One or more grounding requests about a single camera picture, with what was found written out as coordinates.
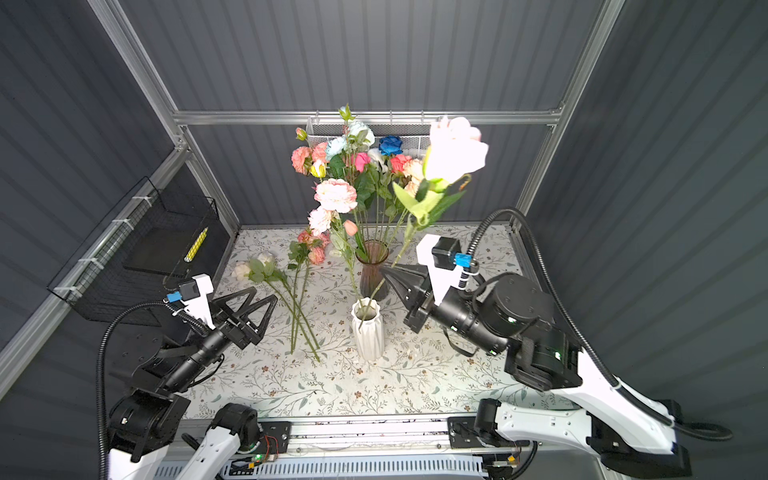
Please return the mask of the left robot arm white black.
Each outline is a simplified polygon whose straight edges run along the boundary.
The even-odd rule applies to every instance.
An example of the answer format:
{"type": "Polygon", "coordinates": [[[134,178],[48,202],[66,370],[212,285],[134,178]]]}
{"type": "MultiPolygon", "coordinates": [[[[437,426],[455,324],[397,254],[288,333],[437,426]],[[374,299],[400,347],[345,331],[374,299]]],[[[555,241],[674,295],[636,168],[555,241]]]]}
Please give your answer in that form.
{"type": "Polygon", "coordinates": [[[159,348],[133,372],[129,392],[113,407],[106,402],[105,357],[117,326],[131,314],[154,307],[133,305],[106,328],[96,361],[98,476],[101,479],[151,479],[167,455],[190,405],[184,394],[213,377],[230,346],[258,345],[265,337],[278,299],[257,298],[249,287],[209,300],[188,281],[168,293],[159,306],[192,330],[182,344],[159,348]]]}

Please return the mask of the bunch of artificial flowers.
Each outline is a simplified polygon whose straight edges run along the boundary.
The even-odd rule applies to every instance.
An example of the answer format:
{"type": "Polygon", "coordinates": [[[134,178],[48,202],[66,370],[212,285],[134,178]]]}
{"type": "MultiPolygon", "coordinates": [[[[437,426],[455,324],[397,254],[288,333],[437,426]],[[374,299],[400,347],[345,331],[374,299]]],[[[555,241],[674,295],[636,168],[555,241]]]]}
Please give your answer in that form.
{"type": "Polygon", "coordinates": [[[287,264],[278,265],[277,257],[263,252],[234,267],[233,275],[238,280],[254,284],[265,284],[286,306],[290,314],[290,352],[294,353],[302,338],[314,360],[319,361],[319,342],[310,321],[303,311],[310,270],[322,265],[326,258],[330,238],[327,233],[316,234],[307,227],[295,240],[288,243],[287,264]]]}

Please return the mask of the pink glass vase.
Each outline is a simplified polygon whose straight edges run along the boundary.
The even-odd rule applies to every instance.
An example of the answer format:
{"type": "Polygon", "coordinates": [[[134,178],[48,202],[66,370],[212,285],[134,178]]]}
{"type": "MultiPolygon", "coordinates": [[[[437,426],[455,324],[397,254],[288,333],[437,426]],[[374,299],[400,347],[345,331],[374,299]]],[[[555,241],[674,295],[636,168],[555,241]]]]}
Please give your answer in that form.
{"type": "Polygon", "coordinates": [[[387,261],[389,248],[378,240],[366,240],[366,260],[356,255],[362,265],[360,278],[360,292],[363,297],[371,297],[376,301],[382,301],[388,295],[388,283],[384,280],[380,268],[387,261]]]}

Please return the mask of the pale blue rose stem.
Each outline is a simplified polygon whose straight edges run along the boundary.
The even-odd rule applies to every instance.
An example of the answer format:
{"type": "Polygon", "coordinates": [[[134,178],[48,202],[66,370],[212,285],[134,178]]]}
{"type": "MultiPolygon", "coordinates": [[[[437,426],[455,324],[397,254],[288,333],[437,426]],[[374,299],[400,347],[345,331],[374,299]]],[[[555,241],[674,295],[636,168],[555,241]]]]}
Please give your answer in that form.
{"type": "MultiPolygon", "coordinates": [[[[335,137],[328,142],[324,150],[324,153],[326,154],[326,163],[324,164],[326,167],[326,176],[323,180],[328,177],[344,179],[344,162],[342,160],[342,149],[344,146],[345,140],[342,136],[335,137]]],[[[352,214],[348,216],[348,219],[355,222],[352,214]]]]}

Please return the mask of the large white peony spray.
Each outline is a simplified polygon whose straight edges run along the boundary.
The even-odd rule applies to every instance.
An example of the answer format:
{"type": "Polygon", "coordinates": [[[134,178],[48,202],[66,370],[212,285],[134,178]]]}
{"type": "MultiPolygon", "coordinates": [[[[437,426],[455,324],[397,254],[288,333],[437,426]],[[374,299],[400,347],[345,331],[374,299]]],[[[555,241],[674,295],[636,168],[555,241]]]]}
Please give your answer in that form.
{"type": "Polygon", "coordinates": [[[315,237],[328,236],[338,256],[343,259],[352,285],[353,305],[363,296],[355,277],[353,242],[342,223],[349,220],[348,216],[357,207],[356,190],[344,179],[328,177],[315,186],[314,199],[318,206],[308,215],[310,233],[315,237]]]}

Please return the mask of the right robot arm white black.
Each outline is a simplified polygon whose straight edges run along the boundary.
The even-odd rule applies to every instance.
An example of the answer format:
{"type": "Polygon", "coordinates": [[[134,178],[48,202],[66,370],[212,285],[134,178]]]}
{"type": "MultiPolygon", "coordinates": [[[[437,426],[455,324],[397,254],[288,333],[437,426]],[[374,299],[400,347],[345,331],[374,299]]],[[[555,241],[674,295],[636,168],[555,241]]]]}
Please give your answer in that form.
{"type": "Polygon", "coordinates": [[[629,477],[691,475],[689,453],[671,424],[676,404],[626,399],[628,388],[612,386],[581,343],[559,327],[552,296],[535,282],[508,272],[479,288],[481,300],[453,285],[440,297],[432,273],[419,265],[382,270],[407,310],[411,330],[419,332],[433,320],[491,356],[504,355],[504,371],[518,383],[575,406],[542,410],[485,398],[470,429],[482,444],[555,443],[629,477]]]}

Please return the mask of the blue artificial rose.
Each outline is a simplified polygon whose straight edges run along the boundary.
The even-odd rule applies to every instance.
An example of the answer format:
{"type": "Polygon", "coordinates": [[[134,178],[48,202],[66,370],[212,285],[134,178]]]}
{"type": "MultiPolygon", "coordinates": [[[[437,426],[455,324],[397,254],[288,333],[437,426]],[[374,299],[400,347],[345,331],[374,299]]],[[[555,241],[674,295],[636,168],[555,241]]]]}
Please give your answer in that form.
{"type": "Polygon", "coordinates": [[[388,244],[392,238],[393,225],[397,225],[402,215],[400,205],[392,186],[402,186],[404,179],[404,164],[407,158],[402,150],[402,139],[397,136],[386,136],[379,141],[379,152],[382,156],[380,163],[380,178],[377,188],[379,198],[383,201],[381,220],[386,222],[382,240],[388,244]]]}

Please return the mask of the white ribbed ceramic vase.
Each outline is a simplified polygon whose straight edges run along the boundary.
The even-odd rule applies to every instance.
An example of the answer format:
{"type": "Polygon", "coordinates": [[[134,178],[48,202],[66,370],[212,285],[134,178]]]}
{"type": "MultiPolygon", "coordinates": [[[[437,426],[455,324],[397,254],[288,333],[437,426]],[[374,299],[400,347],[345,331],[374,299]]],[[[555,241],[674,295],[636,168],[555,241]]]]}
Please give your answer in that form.
{"type": "Polygon", "coordinates": [[[368,362],[378,360],[385,349],[385,328],[380,305],[376,300],[365,297],[353,304],[351,316],[352,334],[361,357],[368,362]]]}

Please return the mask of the hot pink rose stem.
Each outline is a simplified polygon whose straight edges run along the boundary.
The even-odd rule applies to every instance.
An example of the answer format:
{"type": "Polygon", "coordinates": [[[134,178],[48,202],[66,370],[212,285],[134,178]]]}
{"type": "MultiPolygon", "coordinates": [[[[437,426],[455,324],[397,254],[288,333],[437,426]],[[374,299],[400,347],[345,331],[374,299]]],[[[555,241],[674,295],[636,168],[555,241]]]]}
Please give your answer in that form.
{"type": "Polygon", "coordinates": [[[359,227],[359,236],[363,240],[367,240],[370,233],[368,211],[374,194],[373,167],[370,162],[371,159],[367,153],[357,153],[353,162],[353,173],[355,174],[353,186],[357,193],[357,207],[354,217],[359,227]]]}

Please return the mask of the pale pink lily stem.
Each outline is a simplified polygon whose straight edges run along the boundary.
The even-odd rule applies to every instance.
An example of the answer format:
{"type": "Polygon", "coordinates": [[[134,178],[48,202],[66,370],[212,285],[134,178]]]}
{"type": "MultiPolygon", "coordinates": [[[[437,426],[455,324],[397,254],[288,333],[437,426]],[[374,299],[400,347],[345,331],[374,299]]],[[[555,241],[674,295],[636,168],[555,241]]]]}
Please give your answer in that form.
{"type": "Polygon", "coordinates": [[[430,127],[430,145],[423,158],[426,191],[426,221],[414,231],[406,231],[405,252],[414,232],[434,224],[450,206],[463,196],[471,174],[485,166],[488,145],[481,141],[481,132],[464,117],[443,117],[430,127]]]}

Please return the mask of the cream pink rose spray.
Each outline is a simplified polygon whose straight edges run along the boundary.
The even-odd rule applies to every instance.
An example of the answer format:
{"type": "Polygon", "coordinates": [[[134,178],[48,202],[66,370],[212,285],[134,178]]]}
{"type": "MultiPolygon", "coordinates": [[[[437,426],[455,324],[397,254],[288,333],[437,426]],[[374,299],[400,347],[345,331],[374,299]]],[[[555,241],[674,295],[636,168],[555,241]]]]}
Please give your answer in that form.
{"type": "Polygon", "coordinates": [[[382,180],[383,219],[386,222],[382,240],[391,244],[403,229],[414,231],[426,221],[426,191],[423,162],[403,153],[386,158],[389,168],[382,180]]]}

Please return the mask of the pink tulip bud stem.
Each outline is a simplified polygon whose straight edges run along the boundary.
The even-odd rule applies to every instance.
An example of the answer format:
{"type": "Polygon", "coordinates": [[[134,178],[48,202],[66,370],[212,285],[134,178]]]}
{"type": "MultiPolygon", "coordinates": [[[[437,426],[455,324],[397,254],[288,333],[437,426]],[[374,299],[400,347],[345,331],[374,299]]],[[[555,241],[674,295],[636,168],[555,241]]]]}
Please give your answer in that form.
{"type": "Polygon", "coordinates": [[[356,255],[356,257],[361,262],[368,262],[369,261],[369,255],[366,249],[365,241],[363,238],[362,233],[359,230],[358,225],[353,222],[352,220],[345,220],[342,223],[342,227],[347,234],[348,237],[352,239],[353,242],[353,253],[356,255]]]}

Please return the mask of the white rose stem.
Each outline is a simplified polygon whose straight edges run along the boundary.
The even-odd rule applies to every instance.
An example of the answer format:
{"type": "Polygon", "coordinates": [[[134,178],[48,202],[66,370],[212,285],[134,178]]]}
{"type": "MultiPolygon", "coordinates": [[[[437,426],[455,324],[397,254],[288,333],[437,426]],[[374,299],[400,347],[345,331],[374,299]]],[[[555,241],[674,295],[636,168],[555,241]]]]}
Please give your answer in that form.
{"type": "Polygon", "coordinates": [[[345,146],[342,149],[344,179],[353,186],[354,157],[357,153],[368,154],[375,137],[371,128],[353,114],[349,105],[342,106],[339,109],[339,115],[343,121],[342,138],[345,140],[345,146]]]}

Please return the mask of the pink carnation stem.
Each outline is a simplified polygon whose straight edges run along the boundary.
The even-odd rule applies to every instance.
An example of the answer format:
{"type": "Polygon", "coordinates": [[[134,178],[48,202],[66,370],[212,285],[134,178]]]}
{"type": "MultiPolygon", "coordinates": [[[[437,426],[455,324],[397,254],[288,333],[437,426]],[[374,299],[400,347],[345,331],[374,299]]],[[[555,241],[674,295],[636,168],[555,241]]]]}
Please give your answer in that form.
{"type": "Polygon", "coordinates": [[[322,142],[314,147],[310,144],[300,146],[296,148],[291,154],[291,165],[293,169],[304,176],[310,177],[319,184],[326,176],[326,154],[324,153],[325,147],[329,141],[322,142]]]}

